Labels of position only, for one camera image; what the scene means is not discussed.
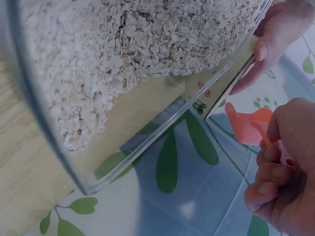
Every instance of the hand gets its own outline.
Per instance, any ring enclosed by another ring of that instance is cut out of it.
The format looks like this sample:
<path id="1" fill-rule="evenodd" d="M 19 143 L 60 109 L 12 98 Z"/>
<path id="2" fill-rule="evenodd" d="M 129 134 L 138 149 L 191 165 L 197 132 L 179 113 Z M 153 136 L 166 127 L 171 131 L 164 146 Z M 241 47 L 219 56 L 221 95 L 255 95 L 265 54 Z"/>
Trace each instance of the hand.
<path id="1" fill-rule="evenodd" d="M 260 143 L 255 183 L 245 192 L 249 211 L 290 236 L 315 235 L 315 103 L 296 98 L 278 107 L 267 136 L 282 140 L 297 171 L 280 164 L 274 143 Z"/>
<path id="2" fill-rule="evenodd" d="M 260 37 L 254 48 L 255 65 L 234 87 L 234 95 L 254 84 L 276 65 L 288 46 L 302 36 L 315 19 L 315 7 L 304 0 L 287 0 L 273 5 L 255 35 Z"/>

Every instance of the tablecloth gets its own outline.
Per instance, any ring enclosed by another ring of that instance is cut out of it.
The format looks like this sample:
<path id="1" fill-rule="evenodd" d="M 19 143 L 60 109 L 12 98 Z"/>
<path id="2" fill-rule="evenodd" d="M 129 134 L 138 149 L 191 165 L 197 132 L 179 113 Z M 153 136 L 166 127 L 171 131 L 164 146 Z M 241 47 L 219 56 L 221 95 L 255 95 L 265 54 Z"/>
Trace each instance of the tablecloth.
<path id="1" fill-rule="evenodd" d="M 120 178 L 91 197 L 74 190 L 26 236 L 280 235 L 246 210 L 244 191 L 254 181 L 259 147 L 236 141 L 224 105 L 252 113 L 260 107 L 274 110 L 295 97 L 314 101 L 314 39 L 312 25 L 275 67 L 228 96 L 206 122 L 189 110 Z M 148 134 L 137 135 L 121 152 Z"/>

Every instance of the pink object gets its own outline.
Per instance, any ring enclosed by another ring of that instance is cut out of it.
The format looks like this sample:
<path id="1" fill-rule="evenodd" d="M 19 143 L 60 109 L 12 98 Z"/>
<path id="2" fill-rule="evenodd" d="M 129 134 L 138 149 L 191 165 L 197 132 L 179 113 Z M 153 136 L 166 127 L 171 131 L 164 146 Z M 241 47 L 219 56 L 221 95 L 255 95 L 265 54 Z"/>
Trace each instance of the pink object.
<path id="1" fill-rule="evenodd" d="M 261 139 L 269 146 L 275 141 L 267 137 L 267 128 L 273 112 L 268 108 L 245 114 L 236 112 L 231 103 L 225 105 L 225 112 L 231 123 L 236 139 L 246 145 L 259 145 Z M 295 166 L 295 161 L 290 157 L 281 140 L 277 141 L 281 149 L 281 163 Z"/>

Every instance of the glass container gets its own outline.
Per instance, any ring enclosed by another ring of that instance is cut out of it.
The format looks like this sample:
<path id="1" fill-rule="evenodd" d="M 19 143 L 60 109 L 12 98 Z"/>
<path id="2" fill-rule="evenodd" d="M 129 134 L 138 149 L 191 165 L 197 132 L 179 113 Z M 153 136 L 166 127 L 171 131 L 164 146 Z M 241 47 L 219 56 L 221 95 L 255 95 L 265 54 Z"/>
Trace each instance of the glass container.
<path id="1" fill-rule="evenodd" d="M 223 59 L 211 73 L 203 71 L 202 86 L 189 88 L 193 76 L 140 81 L 128 94 L 116 99 L 113 109 L 106 113 L 105 131 L 95 135 L 87 148 L 75 156 L 70 156 L 64 150 L 61 137 L 53 128 L 43 102 L 43 95 L 34 82 L 36 71 L 23 37 L 19 0 L 0 0 L 0 39 L 9 57 L 16 83 L 56 157 L 82 193 L 91 195 L 126 172 L 141 153 L 227 72 L 271 3 L 272 0 L 264 1 L 254 27 L 234 53 Z"/>

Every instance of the green leaf print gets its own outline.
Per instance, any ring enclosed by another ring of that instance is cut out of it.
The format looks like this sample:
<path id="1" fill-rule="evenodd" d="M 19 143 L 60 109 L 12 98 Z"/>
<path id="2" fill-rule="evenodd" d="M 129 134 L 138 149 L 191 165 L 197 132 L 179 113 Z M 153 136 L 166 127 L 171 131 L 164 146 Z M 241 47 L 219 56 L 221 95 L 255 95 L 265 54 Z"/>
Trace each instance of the green leaf print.
<path id="1" fill-rule="evenodd" d="M 272 78 L 272 79 L 276 79 L 276 75 L 275 75 L 275 73 L 271 70 L 271 69 L 269 69 L 269 70 L 267 70 L 266 71 L 266 74 L 270 77 L 270 78 Z"/>
<path id="2" fill-rule="evenodd" d="M 313 66 L 313 63 L 311 61 L 311 58 L 310 58 L 310 55 L 308 55 L 304 62 L 303 62 L 303 70 L 306 72 L 306 73 L 309 73 L 309 74 L 314 74 L 314 66 Z"/>
<path id="3" fill-rule="evenodd" d="M 254 105 L 258 108 L 260 108 L 260 104 L 257 101 L 254 101 Z"/>
<path id="4" fill-rule="evenodd" d="M 152 134 L 157 128 L 159 128 L 159 124 L 151 121 L 146 126 L 144 126 L 137 134 Z"/>
<path id="5" fill-rule="evenodd" d="M 48 231 L 50 225 L 50 215 L 51 211 L 49 211 L 48 215 L 44 219 L 42 219 L 39 224 L 39 230 L 42 235 L 45 235 Z"/>
<path id="6" fill-rule="evenodd" d="M 85 236 L 75 225 L 67 220 L 59 218 L 58 236 Z"/>
<path id="7" fill-rule="evenodd" d="M 217 165 L 219 163 L 217 151 L 202 125 L 191 112 L 187 113 L 186 123 L 191 141 L 199 156 L 208 164 Z"/>
<path id="8" fill-rule="evenodd" d="M 110 173 L 119 163 L 121 163 L 126 158 L 126 155 L 118 151 L 108 157 L 94 172 L 94 176 L 97 180 L 103 178 L 108 173 Z"/>
<path id="9" fill-rule="evenodd" d="M 178 164 L 174 130 L 169 130 L 157 160 L 157 186 L 162 193 L 171 193 L 177 185 Z"/>
<path id="10" fill-rule="evenodd" d="M 94 206 L 96 204 L 96 198 L 86 197 L 73 201 L 67 208 L 72 209 L 77 214 L 87 215 L 95 212 Z"/>
<path id="11" fill-rule="evenodd" d="M 247 236 L 269 236 L 267 223 L 258 216 L 253 215 Z"/>
<path id="12" fill-rule="evenodd" d="M 224 99 L 218 107 L 223 107 L 226 104 L 226 100 Z"/>

